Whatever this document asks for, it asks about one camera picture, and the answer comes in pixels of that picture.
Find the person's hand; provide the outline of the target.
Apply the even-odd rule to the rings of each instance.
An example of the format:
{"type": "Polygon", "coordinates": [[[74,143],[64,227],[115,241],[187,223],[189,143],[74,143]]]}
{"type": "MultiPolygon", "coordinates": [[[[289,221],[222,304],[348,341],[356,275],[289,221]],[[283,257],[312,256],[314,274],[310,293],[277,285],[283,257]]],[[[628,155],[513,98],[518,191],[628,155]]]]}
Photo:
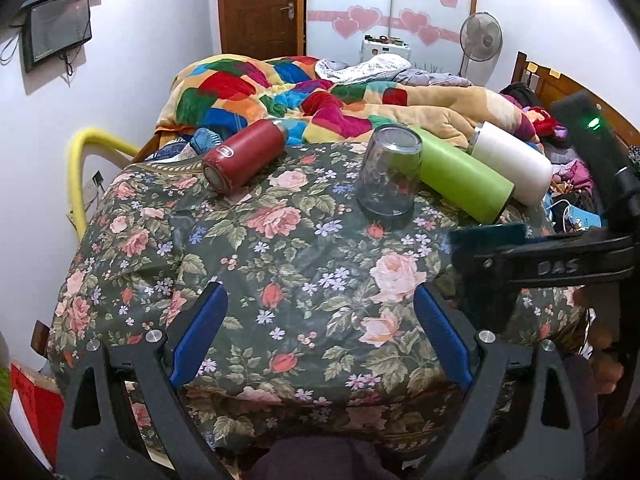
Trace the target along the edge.
{"type": "Polygon", "coordinates": [[[590,306],[586,286],[575,289],[573,299],[576,306],[594,313],[587,332],[587,342],[592,349],[589,362],[597,394],[611,394],[616,390],[625,371],[623,364],[611,352],[608,352],[613,343],[612,330],[598,317],[596,309],[590,306]]]}

